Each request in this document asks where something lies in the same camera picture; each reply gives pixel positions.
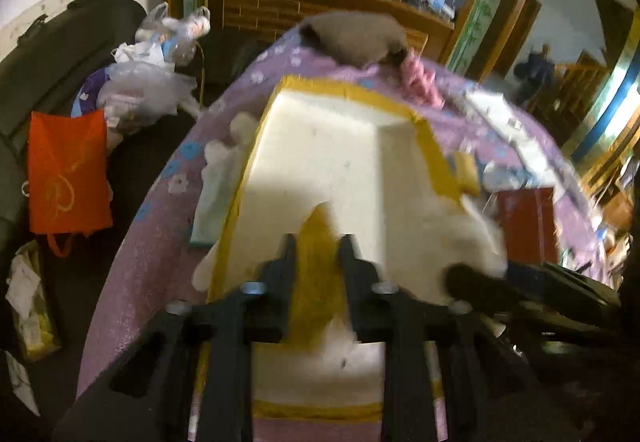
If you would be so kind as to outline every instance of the blue stripe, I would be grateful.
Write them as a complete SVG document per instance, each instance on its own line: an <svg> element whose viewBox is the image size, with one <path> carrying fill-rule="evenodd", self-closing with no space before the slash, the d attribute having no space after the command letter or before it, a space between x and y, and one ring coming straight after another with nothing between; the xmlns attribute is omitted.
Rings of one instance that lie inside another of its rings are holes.
<svg viewBox="0 0 640 442"><path fill-rule="evenodd" d="M618 91L613 96L613 99L609 103L609 106L606 108L600 119L596 122L596 125L593 126L591 131L587 134L581 144L575 149L575 151L571 155L571 160L577 164L582 160L587 153L591 150L591 148L596 145L600 137L604 134L607 126L613 119L613 116L616 114L616 111L620 108L620 105L626 99L626 96L629 93L629 89L633 86L636 78L638 78L638 74L640 73L640 46L636 49L636 53L634 54L633 59L631 59L631 63L629 64L628 70L626 70L626 75L622 84L618 88Z"/></svg>

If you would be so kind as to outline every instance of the pink cloth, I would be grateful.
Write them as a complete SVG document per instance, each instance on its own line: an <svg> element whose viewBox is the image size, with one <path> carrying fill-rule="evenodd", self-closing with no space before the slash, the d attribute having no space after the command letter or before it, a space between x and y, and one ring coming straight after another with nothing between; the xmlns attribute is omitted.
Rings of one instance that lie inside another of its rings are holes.
<svg viewBox="0 0 640 442"><path fill-rule="evenodd" d="M436 72L425 69L424 63L413 49L400 65L400 75L405 100L436 109L444 107L444 99L435 85Z"/></svg>

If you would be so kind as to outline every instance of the orange bag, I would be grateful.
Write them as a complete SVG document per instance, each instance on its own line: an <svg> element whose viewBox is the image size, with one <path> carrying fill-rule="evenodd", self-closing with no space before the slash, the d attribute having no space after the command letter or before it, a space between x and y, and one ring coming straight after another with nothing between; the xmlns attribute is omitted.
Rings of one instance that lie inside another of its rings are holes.
<svg viewBox="0 0 640 442"><path fill-rule="evenodd" d="M29 130L29 218L65 257L74 233L113 225L107 183L107 128L103 112L68 118L33 111ZM71 233L62 250L55 234Z"/></svg>

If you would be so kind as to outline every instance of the orange bag handle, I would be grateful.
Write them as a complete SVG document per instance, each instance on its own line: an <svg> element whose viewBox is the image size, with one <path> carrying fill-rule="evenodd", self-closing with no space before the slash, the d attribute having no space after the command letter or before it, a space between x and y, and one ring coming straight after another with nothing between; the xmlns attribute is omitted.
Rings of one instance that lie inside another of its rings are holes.
<svg viewBox="0 0 640 442"><path fill-rule="evenodd" d="M49 244L49 248L51 252L58 257L67 257L71 254L71 246L73 244L75 234L69 234L69 237L65 241L65 246L60 250L58 247L58 242L56 241L56 236L53 234L47 234L47 243Z"/></svg>

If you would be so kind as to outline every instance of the brown cushion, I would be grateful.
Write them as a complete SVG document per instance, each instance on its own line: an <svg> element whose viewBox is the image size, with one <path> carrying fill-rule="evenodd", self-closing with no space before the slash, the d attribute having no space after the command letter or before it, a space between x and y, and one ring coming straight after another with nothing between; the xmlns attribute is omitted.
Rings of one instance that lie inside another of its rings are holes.
<svg viewBox="0 0 640 442"><path fill-rule="evenodd" d="M387 56L406 55L404 30L393 17L369 12L326 12L301 24L321 50L342 64L364 68Z"/></svg>

